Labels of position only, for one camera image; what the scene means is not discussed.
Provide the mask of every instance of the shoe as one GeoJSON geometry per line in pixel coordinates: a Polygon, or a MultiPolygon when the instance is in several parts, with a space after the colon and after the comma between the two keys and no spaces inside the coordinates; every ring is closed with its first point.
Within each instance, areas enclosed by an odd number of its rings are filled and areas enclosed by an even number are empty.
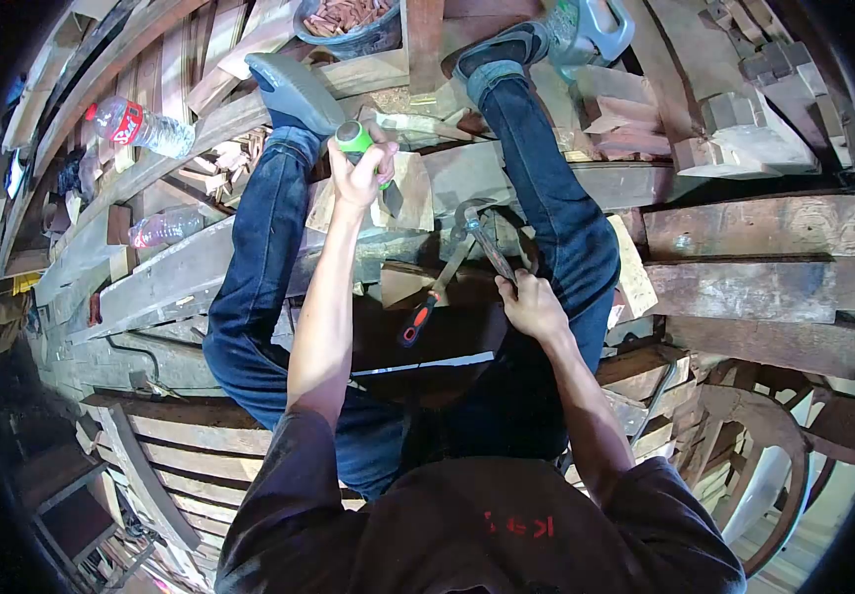
{"type": "Polygon", "coordinates": [[[345,122],[338,101],[301,63],[277,53],[251,53],[246,64],[269,111],[291,115],[321,137],[331,136],[345,122]]]}
{"type": "Polygon", "coordinates": [[[466,84],[470,75],[481,65],[497,60],[514,60],[520,65],[536,64],[548,52],[549,31],[538,21],[526,21],[465,50],[457,58],[454,75],[466,84]]]}

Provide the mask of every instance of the forearm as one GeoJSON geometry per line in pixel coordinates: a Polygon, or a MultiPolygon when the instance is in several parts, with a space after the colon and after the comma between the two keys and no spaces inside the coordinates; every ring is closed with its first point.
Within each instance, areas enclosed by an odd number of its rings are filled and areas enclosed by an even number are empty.
{"type": "Polygon", "coordinates": [[[289,361],[293,407],[316,410],[332,430],[351,372],[351,287],[363,211],[336,202],[322,255],[305,294],[289,361]]]}
{"type": "Polygon", "coordinates": [[[566,330],[544,341],[573,449],[573,461],[589,493],[605,504],[619,476],[635,466],[621,423],[566,330]]]}

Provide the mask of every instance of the red and black handle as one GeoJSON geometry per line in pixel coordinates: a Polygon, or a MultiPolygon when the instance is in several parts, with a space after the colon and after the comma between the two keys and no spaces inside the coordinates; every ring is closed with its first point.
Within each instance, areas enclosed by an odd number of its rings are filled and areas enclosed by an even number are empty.
{"type": "Polygon", "coordinates": [[[434,311],[434,306],[437,305],[437,302],[437,294],[433,291],[428,292],[427,301],[421,307],[414,310],[407,324],[401,329],[401,334],[398,335],[398,342],[402,347],[409,349],[418,341],[421,330],[427,324],[427,320],[430,318],[431,312],[434,311]]]}

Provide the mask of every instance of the plastic container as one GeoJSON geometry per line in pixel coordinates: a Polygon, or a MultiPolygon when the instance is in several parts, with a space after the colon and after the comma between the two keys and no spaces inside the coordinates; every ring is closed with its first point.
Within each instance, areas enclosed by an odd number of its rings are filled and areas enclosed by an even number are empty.
{"type": "Polygon", "coordinates": [[[138,220],[129,231],[130,244],[137,249],[159,244],[179,244],[206,226],[195,206],[177,206],[138,220]]]}
{"type": "Polygon", "coordinates": [[[93,103],[84,119],[94,122],[98,136],[118,145],[147,147],[154,153],[182,159],[190,156],[196,129],[172,118],[145,111],[143,105],[123,97],[93,103]]]}
{"type": "Polygon", "coordinates": [[[316,37],[302,23],[303,19],[315,14],[318,4],[319,0],[302,0],[292,17],[295,35],[307,44],[325,46],[339,60],[397,50],[401,46],[401,0],[394,0],[394,6],[373,23],[336,37],[316,37]]]}

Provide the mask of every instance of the dark t-shirt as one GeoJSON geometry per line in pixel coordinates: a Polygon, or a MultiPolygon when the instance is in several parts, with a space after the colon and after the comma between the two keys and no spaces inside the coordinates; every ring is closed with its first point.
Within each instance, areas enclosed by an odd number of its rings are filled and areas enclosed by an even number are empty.
{"type": "Polygon", "coordinates": [[[549,464],[462,458],[342,508],[315,412],[286,414],[226,537],[216,591],[744,592],[741,564],[664,458],[599,509],[549,464]]]}

